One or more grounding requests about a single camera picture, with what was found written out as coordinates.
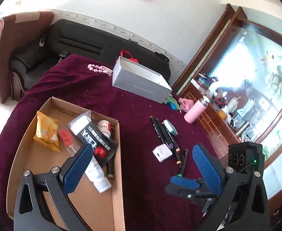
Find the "black pen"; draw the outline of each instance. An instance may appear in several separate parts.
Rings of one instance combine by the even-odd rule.
[[[107,178],[114,177],[114,156],[107,163]]]
[[[158,126],[158,124],[157,124],[157,122],[156,122],[154,116],[151,116],[150,119],[151,119],[151,121],[152,121],[152,123],[153,123],[154,129],[155,129],[155,131],[156,131],[156,133],[157,133],[157,135],[158,135],[159,140],[160,140],[163,144],[166,144],[166,145],[168,146],[168,144],[162,139],[162,133],[161,133],[161,131],[160,131],[160,129],[159,129],[159,126]]]
[[[174,140],[172,134],[168,131],[168,129],[165,126],[164,122],[162,123],[162,127],[163,127],[164,131],[167,133],[169,139],[171,140],[171,143],[173,144],[173,149],[174,149],[174,152],[175,152],[177,164],[181,164],[180,156],[179,156],[180,149],[179,149],[176,141]]]
[[[179,174],[177,175],[179,177],[182,177],[184,173],[187,157],[188,157],[188,149],[185,149],[184,155],[182,157],[182,164],[180,166],[180,171],[179,171]]]
[[[162,126],[161,122],[159,121],[159,119],[156,118],[156,122],[157,122],[157,125],[158,125],[159,129],[160,129],[160,132],[162,133],[161,138],[164,139],[167,142],[168,146],[173,147],[173,143],[171,142],[171,139],[169,138],[168,134],[166,133],[166,131],[163,128],[163,126]]]
[[[163,133],[163,135],[165,136],[166,140],[168,143],[170,143],[169,146],[172,146],[173,148],[171,149],[171,151],[173,152],[173,154],[175,155],[175,158],[176,158],[176,164],[177,165],[180,165],[181,164],[181,160],[180,160],[180,157],[179,157],[179,148],[175,147],[172,140],[171,140],[171,136],[169,135],[169,131],[167,130],[167,128],[165,127],[164,123],[160,123],[159,121],[157,121],[158,123],[158,126],[159,128],[161,128],[161,132]]]

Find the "red bag handle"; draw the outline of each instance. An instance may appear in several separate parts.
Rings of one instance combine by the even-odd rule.
[[[130,55],[129,58],[127,59],[132,59],[132,55],[127,51],[127,50],[122,50],[121,53],[120,53],[120,56],[123,57],[123,53],[127,54],[127,55]]]

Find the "silver lid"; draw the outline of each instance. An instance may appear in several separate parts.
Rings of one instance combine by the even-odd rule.
[[[204,98],[200,98],[199,101],[204,107],[208,106],[208,102]]]

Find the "table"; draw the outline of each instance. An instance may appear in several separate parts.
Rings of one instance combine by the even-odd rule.
[[[0,135],[0,217],[12,229],[13,221],[6,214],[12,162],[36,111],[54,96],[119,120],[127,231],[193,230],[202,214],[189,201],[165,194],[165,186],[179,167],[173,158],[159,163],[152,153],[160,142],[150,116],[168,119],[179,132],[179,147],[189,150],[184,173],[188,178],[201,177],[191,155],[195,144],[203,143],[216,157],[206,132],[199,123],[188,124],[168,105],[112,87],[111,77],[87,69],[90,63],[102,65],[78,55],[68,56],[30,88],[12,112]]]

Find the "black sofa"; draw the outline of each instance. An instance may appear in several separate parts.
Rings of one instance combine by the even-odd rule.
[[[42,38],[12,54],[9,62],[12,98],[20,100],[62,55],[78,54],[114,67],[122,50],[129,51],[140,64],[169,80],[169,59],[164,55],[103,30],[61,19]]]

